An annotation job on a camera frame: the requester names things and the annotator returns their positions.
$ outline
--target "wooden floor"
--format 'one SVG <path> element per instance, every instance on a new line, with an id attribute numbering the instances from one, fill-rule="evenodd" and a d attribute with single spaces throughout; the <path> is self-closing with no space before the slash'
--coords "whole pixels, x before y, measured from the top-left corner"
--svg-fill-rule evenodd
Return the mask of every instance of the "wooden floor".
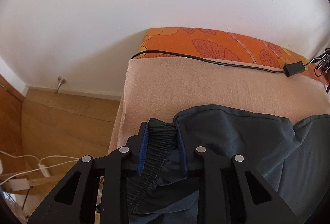
<path id="1" fill-rule="evenodd" d="M 22 107 L 22 147 L 24 154 L 39 159 L 50 155 L 94 158 L 108 154 L 108 146 L 119 101 L 54 94 L 30 89 Z M 46 166 L 69 161 L 68 158 L 49 158 Z M 27 169 L 38 168 L 34 158 L 25 157 Z M 50 168 L 51 176 L 66 173 L 75 163 Z M 41 172 L 29 175 L 41 177 Z M 31 188 L 24 211 L 31 215 L 56 182 Z M 21 204 L 23 195 L 18 196 Z"/>

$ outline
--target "orange floral fabric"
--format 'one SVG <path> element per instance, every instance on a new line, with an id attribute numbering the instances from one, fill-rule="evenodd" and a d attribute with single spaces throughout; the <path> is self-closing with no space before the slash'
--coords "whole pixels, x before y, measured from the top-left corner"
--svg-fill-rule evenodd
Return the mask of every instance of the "orange floral fabric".
<path id="1" fill-rule="evenodd" d="M 153 28 L 149 29 L 142 41 L 139 52 L 163 50 L 203 58 L 225 59 L 243 63 L 283 68 L 287 63 L 309 60 L 284 47 L 245 35 L 199 28 Z M 169 57 L 171 55 L 148 53 L 139 57 Z M 314 80 L 328 84 L 322 75 L 314 73 L 310 64 L 301 73 Z"/>

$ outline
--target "round metal rivet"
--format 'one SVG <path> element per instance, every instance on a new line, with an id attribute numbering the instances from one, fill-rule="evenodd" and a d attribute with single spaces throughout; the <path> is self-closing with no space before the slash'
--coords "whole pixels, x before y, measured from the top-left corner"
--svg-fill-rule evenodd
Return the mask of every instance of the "round metal rivet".
<path id="1" fill-rule="evenodd" d="M 239 154 L 235 155 L 234 159 L 238 162 L 244 161 L 244 157 L 242 155 L 239 155 Z"/>
<path id="2" fill-rule="evenodd" d="M 90 157 L 89 155 L 85 155 L 81 158 L 81 160 L 84 162 L 84 163 L 88 163 L 90 160 L 92 159 L 92 157 Z"/>
<path id="3" fill-rule="evenodd" d="M 203 147 L 203 146 L 198 146 L 198 147 L 196 148 L 196 151 L 197 151 L 197 152 L 200 152 L 200 153 L 203 153 L 203 152 L 206 152 L 206 148 Z"/>
<path id="4" fill-rule="evenodd" d="M 129 147 L 123 146 L 119 149 L 121 153 L 127 153 L 129 151 Z"/>

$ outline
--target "triangular cutout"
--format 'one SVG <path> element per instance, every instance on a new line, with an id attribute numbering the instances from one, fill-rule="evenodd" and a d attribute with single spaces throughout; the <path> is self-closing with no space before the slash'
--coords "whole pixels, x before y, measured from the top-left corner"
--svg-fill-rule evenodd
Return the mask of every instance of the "triangular cutout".
<path id="1" fill-rule="evenodd" d="M 73 199 L 75 198 L 75 191 L 78 186 L 80 171 L 76 171 L 72 177 L 65 183 L 65 185 L 55 195 L 54 200 L 56 202 L 72 205 Z"/>
<path id="2" fill-rule="evenodd" d="M 247 183 L 249 184 L 252 201 L 255 205 L 268 202 L 272 199 L 270 194 L 264 189 L 260 182 L 254 177 L 250 171 L 245 172 Z"/>

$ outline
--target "dark gray garment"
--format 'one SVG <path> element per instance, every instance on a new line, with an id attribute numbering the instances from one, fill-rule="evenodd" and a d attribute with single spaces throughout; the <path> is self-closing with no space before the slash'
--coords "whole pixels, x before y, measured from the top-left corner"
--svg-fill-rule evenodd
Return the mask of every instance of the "dark gray garment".
<path id="1" fill-rule="evenodd" d="M 151 162 L 140 178 L 128 180 L 128 202 L 134 204 L 130 223 L 196 223 L 197 211 L 192 206 L 196 201 L 192 197 L 196 197 L 198 187 L 196 181 L 183 179 L 180 173 L 175 140 L 178 121 L 200 145 L 222 156 L 241 154 L 247 158 L 279 192 L 300 223 L 312 214 L 330 185 L 329 115 L 312 116 L 293 126 L 289 119 L 274 115 L 220 105 L 197 106 L 178 113 L 175 125 L 150 120 L 153 143 L 148 147 L 147 160 L 159 162 L 156 166 Z M 169 128 L 171 143 L 164 146 L 164 130 L 168 135 Z M 157 148 L 166 154 L 155 158 Z M 146 179 L 152 182 L 148 189 Z"/>

